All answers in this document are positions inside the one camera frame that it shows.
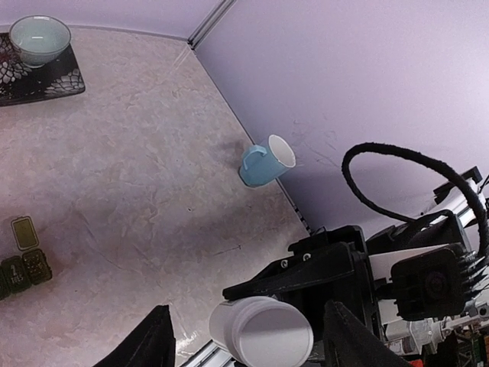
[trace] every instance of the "light blue mug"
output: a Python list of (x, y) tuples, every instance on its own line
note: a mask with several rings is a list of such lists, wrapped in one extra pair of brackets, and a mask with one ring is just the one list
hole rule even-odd
[(241, 157), (239, 177), (249, 187), (259, 187), (296, 166), (296, 155), (280, 136), (270, 135), (260, 145), (253, 145)]

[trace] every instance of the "mug handle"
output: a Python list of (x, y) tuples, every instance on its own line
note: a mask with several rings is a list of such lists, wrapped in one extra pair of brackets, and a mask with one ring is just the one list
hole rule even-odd
[(260, 145), (253, 145), (251, 148), (249, 148), (246, 153), (243, 154), (243, 168), (245, 171), (248, 170), (248, 165), (246, 163), (246, 161), (249, 159), (249, 157), (252, 155), (252, 154), (255, 154), (255, 153), (260, 153), (262, 157), (264, 157), (265, 155), (267, 155), (267, 149), (263, 148), (262, 146)]

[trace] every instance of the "marble countertop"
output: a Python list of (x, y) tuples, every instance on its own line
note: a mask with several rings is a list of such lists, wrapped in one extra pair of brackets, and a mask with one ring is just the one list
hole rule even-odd
[(157, 304), (181, 364), (224, 287), (306, 230), (276, 183), (245, 187), (250, 141), (182, 41), (73, 29), (86, 92), (0, 108), (0, 258), (29, 215), (53, 279), (0, 301), (0, 365), (91, 366)]

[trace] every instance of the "white lid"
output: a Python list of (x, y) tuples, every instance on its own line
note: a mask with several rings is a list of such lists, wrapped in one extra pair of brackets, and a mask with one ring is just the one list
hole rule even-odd
[(248, 367), (300, 367), (313, 348), (313, 330), (295, 307), (274, 302), (248, 314), (233, 338)]

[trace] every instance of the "metal frame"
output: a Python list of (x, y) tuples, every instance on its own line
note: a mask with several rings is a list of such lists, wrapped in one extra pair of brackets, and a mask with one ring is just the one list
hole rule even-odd
[(236, 0), (222, 0), (197, 27), (188, 39), (192, 50), (195, 50), (216, 24), (224, 17), (224, 14), (236, 3)]
[(208, 342), (181, 367), (233, 367), (235, 360), (214, 342)]

